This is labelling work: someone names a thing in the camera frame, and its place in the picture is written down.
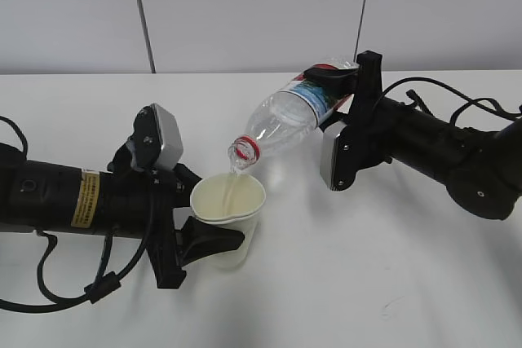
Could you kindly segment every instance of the milky liquid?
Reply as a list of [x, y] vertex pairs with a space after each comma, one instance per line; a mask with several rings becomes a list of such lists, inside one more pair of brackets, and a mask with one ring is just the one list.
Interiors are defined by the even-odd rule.
[[227, 177], [227, 182], [225, 183], [225, 188], [223, 191], [223, 216], [227, 216], [231, 213], [230, 209], [233, 203], [232, 194], [234, 193], [234, 188], [237, 185], [239, 174], [239, 169], [235, 165], [231, 164], [230, 173]]
[[252, 214], [264, 202], [264, 190], [248, 174], [239, 174], [233, 184], [228, 214], [223, 214], [223, 195], [227, 181], [232, 185], [232, 174], [223, 173], [203, 179], [192, 193], [191, 206], [203, 221], [217, 221], [224, 218], [245, 217]]

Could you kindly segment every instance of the sticker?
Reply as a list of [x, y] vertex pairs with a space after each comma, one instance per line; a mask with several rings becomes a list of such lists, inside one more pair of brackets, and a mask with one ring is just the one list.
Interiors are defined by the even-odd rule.
[[[313, 68], [337, 69], [330, 64], [316, 64]], [[305, 100], [316, 115], [317, 125], [326, 120], [332, 112], [341, 106], [349, 97], [337, 99], [329, 95], [325, 89], [316, 83], [306, 80], [301, 73], [294, 78], [282, 91], [287, 91]]]
[[98, 196], [100, 195], [100, 173], [82, 170], [82, 182], [78, 201], [74, 210], [72, 227], [89, 228], [95, 216]]

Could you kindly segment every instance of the yellow warning label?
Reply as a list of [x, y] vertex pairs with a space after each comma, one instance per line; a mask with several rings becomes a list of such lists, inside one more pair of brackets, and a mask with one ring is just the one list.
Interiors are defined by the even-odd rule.
[[95, 216], [100, 195], [100, 173], [82, 170], [82, 182], [74, 210], [72, 227], [89, 228]]

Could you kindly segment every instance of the black cable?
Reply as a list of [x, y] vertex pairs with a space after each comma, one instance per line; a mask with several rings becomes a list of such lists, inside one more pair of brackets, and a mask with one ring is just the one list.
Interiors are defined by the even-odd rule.
[[42, 259], [38, 263], [37, 267], [38, 288], [40, 289], [42, 295], [54, 303], [83, 303], [85, 300], [89, 300], [91, 293], [94, 292], [94, 290], [97, 288], [99, 282], [105, 275], [105, 271], [107, 270], [108, 260], [110, 258], [111, 249], [113, 247], [113, 234], [109, 233], [105, 236], [104, 249], [102, 250], [102, 255], [100, 258], [100, 265], [98, 266], [98, 271], [96, 272], [95, 280], [92, 286], [90, 287], [89, 291], [84, 293], [83, 295], [80, 295], [79, 297], [60, 297], [47, 288], [43, 279], [43, 266], [51, 252], [55, 249], [56, 245], [58, 244], [58, 238], [56, 238], [56, 236], [53, 236], [52, 234], [48, 234], [41, 230], [37, 230], [37, 233], [39, 236], [45, 236], [48, 240], [47, 249], [43, 254]]
[[29, 151], [29, 144], [27, 143], [27, 139], [25, 138], [24, 132], [22, 132], [19, 126], [10, 118], [0, 116], [0, 121], [5, 122], [15, 131], [16, 136], [18, 136], [18, 139], [20, 139], [22, 143], [22, 153], [24, 154], [24, 157], [27, 157], [27, 153]]
[[408, 98], [415, 102], [415, 104], [418, 106], [419, 109], [421, 109], [422, 112], [426, 113], [428, 116], [434, 117], [431, 110], [428, 108], [428, 106], [424, 103], [422, 98], [417, 94], [415, 90], [406, 91], [406, 95], [408, 95]]
[[123, 279], [125, 276], [129, 274], [129, 272], [132, 271], [132, 268], [136, 266], [141, 256], [143, 256], [147, 244], [148, 244], [148, 238], [150, 237], [150, 233], [153, 230], [153, 222], [154, 222], [154, 193], [153, 190], [150, 189], [148, 192], [148, 223], [147, 227], [145, 228], [144, 236], [141, 238], [141, 242], [139, 242], [139, 246], [134, 253], [134, 256], [130, 259], [130, 261], [125, 265], [121, 271], [117, 273], [117, 278], [119, 280]]
[[480, 101], [489, 102], [495, 108], [495, 110], [497, 112], [503, 112], [507, 115], [511, 115], [511, 113], [508, 113], [504, 110], [504, 108], [501, 106], [501, 104], [498, 103], [498, 101], [496, 99], [488, 98], [488, 97], [477, 98], [477, 99], [473, 99], [473, 102], [466, 102], [463, 106], [461, 106], [455, 112], [453, 112], [453, 114], [451, 115], [451, 118], [449, 119], [449, 124], [452, 126], [455, 126], [455, 124], [457, 124], [457, 119], [459, 118], [459, 116], [461, 114], [463, 114], [468, 108], [473, 106], [474, 103], [477, 103]]
[[[139, 242], [139, 246], [130, 261], [125, 265], [121, 271], [117, 273], [117, 278], [119, 280], [123, 279], [125, 276], [132, 271], [132, 268], [138, 263], [141, 256], [144, 254], [145, 249], [147, 248], [148, 238], [150, 237], [150, 233], [153, 229], [154, 222], [154, 195], [152, 189], [149, 191], [149, 215], [148, 215], [148, 223], [145, 228], [144, 236], [141, 238]], [[29, 314], [43, 314], [43, 313], [53, 313], [56, 311], [62, 311], [66, 309], [70, 309], [71, 307], [78, 306], [83, 302], [86, 302], [88, 298], [82, 299], [81, 302], [61, 302], [53, 305], [25, 305], [23, 303], [14, 303], [9, 301], [4, 301], [0, 299], [0, 309], [6, 311], [14, 311], [15, 313], [29, 313]]]
[[383, 91], [383, 93], [378, 97], [377, 101], [375, 101], [375, 104], [372, 107], [372, 112], [371, 112], [372, 116], [373, 116], [377, 106], [381, 103], [381, 101], [390, 91], [392, 91], [393, 89], [395, 89], [396, 87], [398, 87], [404, 83], [408, 83], [411, 81], [424, 81], [424, 82], [431, 83], [431, 84], [437, 85], [439, 87], [442, 87], [443, 89], [445, 89], [445, 90], [457, 95], [458, 97], [464, 99], [465, 101], [467, 101], [470, 104], [470, 106], [474, 105], [482, 110], [485, 110], [486, 112], [489, 112], [495, 116], [504, 118], [509, 121], [516, 120], [518, 117], [520, 117], [520, 114], [521, 114], [521, 113], [509, 113], [509, 112], [506, 112], [504, 109], [501, 112], [498, 112], [495, 109], [488, 108], [487, 106], [484, 106], [480, 102], [476, 102], [475, 99], [468, 97], [467, 95], [461, 93], [457, 89], [454, 89], [452, 86], [449, 86], [449, 85], [443, 83], [442, 81], [437, 81], [436, 79], [431, 79], [430, 77], [406, 77], [404, 79], [400, 79], [399, 81], [396, 81], [395, 83], [392, 83], [385, 91]]

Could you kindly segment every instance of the bottle label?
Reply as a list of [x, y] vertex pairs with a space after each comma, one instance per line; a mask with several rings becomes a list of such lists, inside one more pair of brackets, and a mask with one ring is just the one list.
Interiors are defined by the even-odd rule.
[[[313, 67], [337, 69], [329, 64], [316, 64]], [[316, 115], [317, 125], [320, 125], [324, 120], [326, 120], [330, 114], [332, 114], [332, 112], [341, 106], [348, 98], [346, 97], [340, 100], [336, 99], [329, 95], [321, 86], [318, 86], [312, 81], [306, 80], [302, 73], [295, 77], [294, 80], [286, 85], [281, 91], [287, 91], [305, 100]]]

